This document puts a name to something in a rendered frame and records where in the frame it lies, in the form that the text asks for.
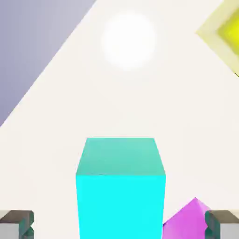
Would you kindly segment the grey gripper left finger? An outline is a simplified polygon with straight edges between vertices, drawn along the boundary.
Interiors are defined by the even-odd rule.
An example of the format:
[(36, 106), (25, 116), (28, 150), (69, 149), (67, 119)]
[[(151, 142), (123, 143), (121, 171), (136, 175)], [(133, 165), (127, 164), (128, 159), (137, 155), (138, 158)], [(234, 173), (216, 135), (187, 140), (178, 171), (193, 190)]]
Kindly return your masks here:
[(0, 239), (34, 239), (33, 211), (0, 210)]

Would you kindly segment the small cyan cube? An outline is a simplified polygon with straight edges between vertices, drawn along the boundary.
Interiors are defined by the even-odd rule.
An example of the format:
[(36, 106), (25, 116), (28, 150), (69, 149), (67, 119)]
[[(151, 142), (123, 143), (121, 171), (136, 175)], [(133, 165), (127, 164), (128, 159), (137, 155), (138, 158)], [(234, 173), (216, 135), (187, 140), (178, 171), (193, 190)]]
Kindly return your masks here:
[(153, 138), (87, 138), (76, 172), (80, 239), (162, 239), (165, 185)]

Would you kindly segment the large yellow box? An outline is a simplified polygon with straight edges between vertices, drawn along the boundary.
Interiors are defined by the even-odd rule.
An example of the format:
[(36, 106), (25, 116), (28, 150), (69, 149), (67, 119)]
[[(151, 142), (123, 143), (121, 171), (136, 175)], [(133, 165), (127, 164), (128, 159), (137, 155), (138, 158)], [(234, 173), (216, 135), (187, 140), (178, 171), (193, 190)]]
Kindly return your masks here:
[(239, 0), (223, 0), (197, 35), (239, 77)]

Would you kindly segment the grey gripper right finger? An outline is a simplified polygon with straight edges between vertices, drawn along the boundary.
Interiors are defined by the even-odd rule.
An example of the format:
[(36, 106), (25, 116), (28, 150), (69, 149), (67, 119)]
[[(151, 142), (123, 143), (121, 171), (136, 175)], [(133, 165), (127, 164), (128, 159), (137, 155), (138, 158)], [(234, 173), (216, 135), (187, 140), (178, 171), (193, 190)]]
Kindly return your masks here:
[(239, 239), (239, 213), (209, 210), (205, 222), (205, 239)]

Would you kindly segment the small magenta cube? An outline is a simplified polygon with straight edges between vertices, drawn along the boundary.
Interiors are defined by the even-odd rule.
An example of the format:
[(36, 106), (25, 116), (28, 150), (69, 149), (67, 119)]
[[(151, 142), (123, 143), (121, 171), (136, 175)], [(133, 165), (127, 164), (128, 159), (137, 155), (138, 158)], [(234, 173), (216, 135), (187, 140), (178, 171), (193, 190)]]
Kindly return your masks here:
[(210, 207), (197, 198), (163, 224), (162, 239), (205, 239), (205, 213)]

